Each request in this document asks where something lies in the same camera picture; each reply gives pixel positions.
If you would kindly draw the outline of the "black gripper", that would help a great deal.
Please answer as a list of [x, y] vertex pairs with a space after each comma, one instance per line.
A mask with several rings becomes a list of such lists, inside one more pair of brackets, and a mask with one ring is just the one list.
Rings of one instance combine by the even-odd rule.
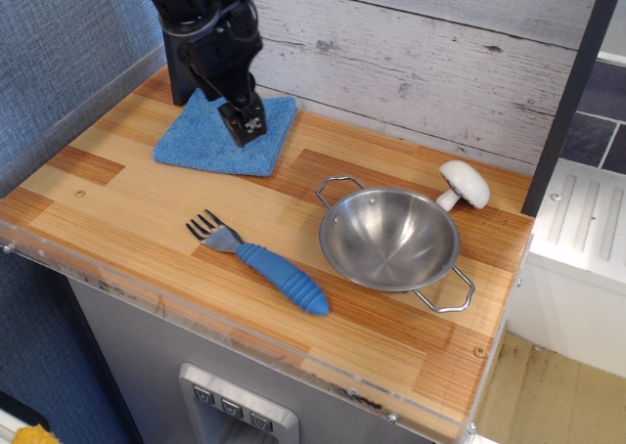
[[240, 148], [267, 132], [264, 105], [255, 96], [249, 72], [261, 49], [255, 8], [247, 0], [235, 0], [219, 11], [212, 27], [185, 40], [178, 52], [206, 99], [227, 102], [218, 111]]

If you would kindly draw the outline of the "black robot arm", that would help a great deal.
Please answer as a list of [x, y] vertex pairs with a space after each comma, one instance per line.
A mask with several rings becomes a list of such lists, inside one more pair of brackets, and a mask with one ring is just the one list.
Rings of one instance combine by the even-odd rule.
[[267, 130], [252, 0], [1, 0], [1, 156], [45, 156], [167, 61], [174, 100], [219, 102], [235, 143]]

